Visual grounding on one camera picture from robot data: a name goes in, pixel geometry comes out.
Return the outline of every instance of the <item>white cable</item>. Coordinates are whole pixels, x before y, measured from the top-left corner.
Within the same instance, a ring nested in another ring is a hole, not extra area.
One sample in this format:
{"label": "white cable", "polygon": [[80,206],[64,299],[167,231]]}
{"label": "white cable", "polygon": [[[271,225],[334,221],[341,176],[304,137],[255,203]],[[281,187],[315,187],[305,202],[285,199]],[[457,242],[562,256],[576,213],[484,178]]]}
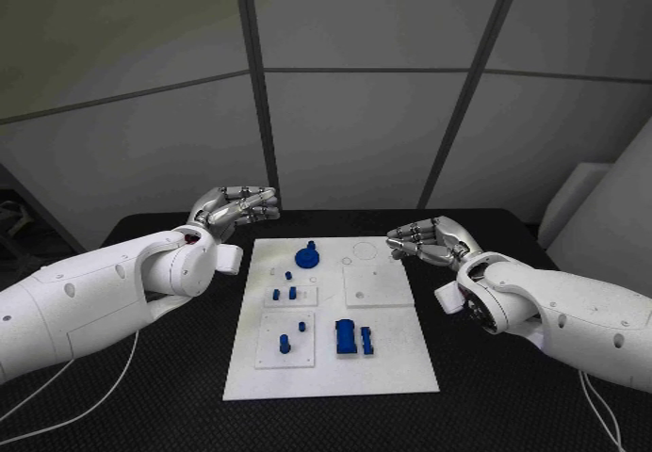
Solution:
{"label": "white cable", "polygon": [[48,386],[48,384],[57,379],[57,376],[64,372],[64,369],[70,366],[70,364],[74,362],[74,360],[70,360],[67,364],[60,368],[60,370],[56,372],[54,376],[44,382],[44,384],[34,390],[31,395],[8,410],[8,412],[4,414],[2,417],[0,417],[0,422],[2,422],[12,413],[18,410],[18,408],[34,398],[37,393]]}
{"label": "white cable", "polygon": [[105,393],[105,396],[99,399],[99,401],[95,403],[95,405],[79,416],[73,417],[71,419],[69,419],[67,421],[61,422],[60,424],[54,424],[53,426],[50,426],[47,428],[43,428],[41,430],[33,431],[31,433],[25,433],[24,435],[20,435],[20,436],[15,436],[12,438],[8,438],[5,441],[2,441],[0,443],[0,446],[5,445],[8,443],[12,443],[14,441],[24,440],[25,438],[30,438],[30,437],[38,435],[40,433],[44,433],[46,431],[51,431],[51,430],[54,430],[58,427],[67,426],[73,422],[79,421],[99,407],[99,405],[102,404],[102,402],[105,401],[105,399],[110,395],[112,391],[118,387],[119,382],[122,381],[122,377],[125,376],[125,373],[126,373],[126,370],[128,370],[128,365],[131,364],[131,358],[132,358],[132,353],[135,351],[136,343],[138,343],[138,331],[135,332],[135,335],[132,337],[131,353],[128,354],[126,364],[125,364],[125,368],[122,369],[122,373],[119,374],[119,377],[115,380],[115,383],[112,383],[110,389]]}
{"label": "white cable", "polygon": [[[585,398],[588,400],[588,403],[591,405],[591,408],[594,410],[594,415],[597,416],[597,420],[599,421],[599,424],[604,427],[604,430],[607,431],[608,438],[611,439],[611,442],[614,443],[614,445],[617,447],[617,452],[625,452],[623,447],[621,447],[620,427],[617,425],[617,419],[615,419],[614,412],[611,411],[611,408],[608,407],[607,402],[601,398],[599,394],[597,393],[597,390],[595,390],[594,386],[591,385],[591,381],[588,380],[588,375],[581,370],[578,371],[578,374],[579,374],[581,389],[584,391],[584,396],[585,396]],[[594,402],[591,401],[591,397],[589,397],[588,391],[586,391],[586,383],[588,383],[588,387],[589,387],[594,395],[597,396],[601,404],[604,405],[604,408],[607,409],[608,414],[611,415],[611,419],[614,421],[614,428],[615,428],[615,438],[614,438],[614,435],[611,434],[611,431],[608,430],[607,424],[604,423],[604,419],[601,418],[601,415],[599,415],[599,413],[597,411],[597,408],[594,407]]]}

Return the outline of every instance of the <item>circular hole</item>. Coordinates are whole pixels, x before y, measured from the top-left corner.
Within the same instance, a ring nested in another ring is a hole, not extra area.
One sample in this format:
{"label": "circular hole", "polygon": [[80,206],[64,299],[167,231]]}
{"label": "circular hole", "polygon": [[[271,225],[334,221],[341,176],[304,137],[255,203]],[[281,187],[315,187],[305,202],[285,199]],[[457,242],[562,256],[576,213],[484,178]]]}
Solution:
{"label": "circular hole", "polygon": [[621,348],[623,345],[624,345],[624,336],[618,333],[614,336],[614,346],[615,348]]}

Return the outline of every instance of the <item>robotic hand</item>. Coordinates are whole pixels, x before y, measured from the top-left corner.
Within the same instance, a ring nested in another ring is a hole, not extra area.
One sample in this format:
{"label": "robotic hand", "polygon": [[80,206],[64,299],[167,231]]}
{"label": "robotic hand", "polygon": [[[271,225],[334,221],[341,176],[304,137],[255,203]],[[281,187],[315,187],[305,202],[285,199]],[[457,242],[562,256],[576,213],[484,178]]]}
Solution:
{"label": "robotic hand", "polygon": [[410,223],[386,237],[395,259],[415,255],[455,272],[455,281],[434,291],[447,314],[465,307],[491,334],[519,335],[586,374],[652,392],[652,299],[483,252],[445,217]]}
{"label": "robotic hand", "polygon": [[0,384],[112,345],[237,274],[236,225],[278,218],[273,189],[213,188],[187,222],[43,267],[0,292]]}

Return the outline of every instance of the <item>black mesh tablecloth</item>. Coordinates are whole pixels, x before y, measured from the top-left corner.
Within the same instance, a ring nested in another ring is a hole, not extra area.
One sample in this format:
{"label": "black mesh tablecloth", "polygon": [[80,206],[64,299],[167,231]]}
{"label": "black mesh tablecloth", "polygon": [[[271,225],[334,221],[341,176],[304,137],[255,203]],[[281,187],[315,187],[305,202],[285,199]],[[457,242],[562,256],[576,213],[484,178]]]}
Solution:
{"label": "black mesh tablecloth", "polygon": [[[575,371],[524,339],[488,335],[464,314],[445,316],[432,290],[445,268],[405,261],[438,394],[360,395],[221,402],[230,348],[255,238],[383,235],[445,215],[485,250],[553,268],[517,219],[503,210],[285,211],[239,228],[240,274],[216,274],[204,294],[141,331],[125,379],[103,405],[73,425],[7,450],[451,450],[611,451]],[[185,214],[123,218],[105,245],[184,223]],[[132,338],[80,358],[51,387],[0,424],[0,439],[47,427],[95,403],[116,379]],[[58,366],[0,387],[0,412]],[[594,381],[611,404],[627,452],[652,450],[652,396]]]}

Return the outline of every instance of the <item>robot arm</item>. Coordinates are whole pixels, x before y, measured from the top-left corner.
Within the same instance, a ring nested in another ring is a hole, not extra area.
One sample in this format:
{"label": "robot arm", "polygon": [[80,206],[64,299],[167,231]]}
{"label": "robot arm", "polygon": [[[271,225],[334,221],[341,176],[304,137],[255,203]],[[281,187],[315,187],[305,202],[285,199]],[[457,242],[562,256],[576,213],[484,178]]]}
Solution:
{"label": "robot arm", "polygon": [[0,292],[0,383],[112,345],[237,274],[234,225],[278,218],[273,189],[224,187],[187,223],[41,268]]}
{"label": "robot arm", "polygon": [[412,223],[386,236],[396,259],[416,255],[455,271],[455,280],[434,291],[447,314],[465,308],[491,334],[519,335],[585,373],[652,392],[650,298],[483,252],[448,218]]}

